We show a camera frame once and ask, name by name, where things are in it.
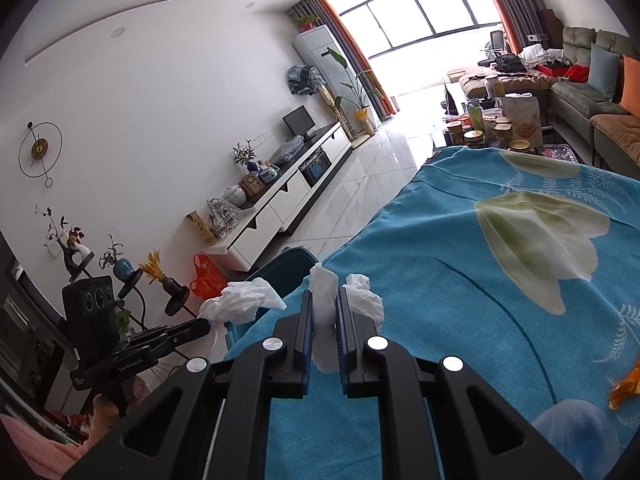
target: blue vase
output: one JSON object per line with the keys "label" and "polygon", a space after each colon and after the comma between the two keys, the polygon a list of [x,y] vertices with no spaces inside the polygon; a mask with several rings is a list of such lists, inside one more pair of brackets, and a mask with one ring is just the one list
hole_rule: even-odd
{"label": "blue vase", "polygon": [[113,275],[121,282],[126,282],[134,272],[136,272],[136,269],[126,258],[120,258],[113,266]]}

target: drawer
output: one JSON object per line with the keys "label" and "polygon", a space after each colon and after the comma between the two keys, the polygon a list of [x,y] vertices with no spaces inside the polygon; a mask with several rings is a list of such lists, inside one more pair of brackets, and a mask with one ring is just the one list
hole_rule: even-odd
{"label": "drawer", "polygon": [[342,128],[338,128],[333,135],[322,144],[322,148],[333,164],[348,144],[350,144],[349,139],[347,139]]}
{"label": "drawer", "polygon": [[242,254],[245,260],[253,265],[281,227],[282,220],[267,204],[256,215],[254,222],[242,231],[242,234],[233,243],[233,247]]}
{"label": "drawer", "polygon": [[269,205],[283,222],[298,207],[311,188],[302,173],[297,171],[287,183],[269,200]]}

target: tile floor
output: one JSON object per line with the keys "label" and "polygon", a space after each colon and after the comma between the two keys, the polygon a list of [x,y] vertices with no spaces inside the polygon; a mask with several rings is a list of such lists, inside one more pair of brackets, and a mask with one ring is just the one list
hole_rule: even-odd
{"label": "tile floor", "polygon": [[[457,102],[464,96],[452,85]],[[285,247],[307,248],[319,260],[358,234],[415,176],[435,146],[444,146],[440,102],[444,86],[398,98],[401,111],[351,154],[291,237],[275,238],[259,267]]]}

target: red plastic bag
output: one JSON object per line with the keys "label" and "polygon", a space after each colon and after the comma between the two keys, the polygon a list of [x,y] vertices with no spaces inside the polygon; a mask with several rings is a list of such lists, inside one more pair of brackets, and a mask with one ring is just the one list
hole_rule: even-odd
{"label": "red plastic bag", "polygon": [[196,267],[196,279],[191,282],[191,291],[203,300],[222,296],[222,289],[228,285],[228,281],[211,258],[206,254],[196,254],[193,265]]}

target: orange wrapper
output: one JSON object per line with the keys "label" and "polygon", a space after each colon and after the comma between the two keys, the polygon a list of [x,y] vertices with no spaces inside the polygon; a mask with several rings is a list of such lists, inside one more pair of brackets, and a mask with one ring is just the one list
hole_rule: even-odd
{"label": "orange wrapper", "polygon": [[609,394],[609,407],[614,412],[620,407],[620,404],[631,396],[640,394],[640,359],[636,366],[629,374],[613,385],[613,389]]}

